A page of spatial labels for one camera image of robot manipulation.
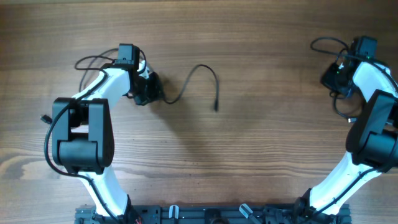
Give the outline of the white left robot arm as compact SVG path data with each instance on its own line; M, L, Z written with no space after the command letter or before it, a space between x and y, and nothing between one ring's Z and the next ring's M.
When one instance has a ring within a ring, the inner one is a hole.
M60 175L79 179L95 206L87 217L99 223L138 223L139 214L121 188L111 165L115 145L110 111L122 97L145 106L163 100L158 74L143 51L120 44L116 59L107 58L98 78L70 98L57 98L45 137L48 165Z

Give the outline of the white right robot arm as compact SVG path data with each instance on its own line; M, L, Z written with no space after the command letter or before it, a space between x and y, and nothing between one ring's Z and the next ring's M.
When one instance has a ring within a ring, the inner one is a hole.
M341 44L320 82L334 101L358 92L362 110L357 116L342 114L352 124L346 152L320 184L297 199L292 219L300 223L339 223L337 214L357 190L397 167L397 82L389 66L375 58L375 38L362 35Z

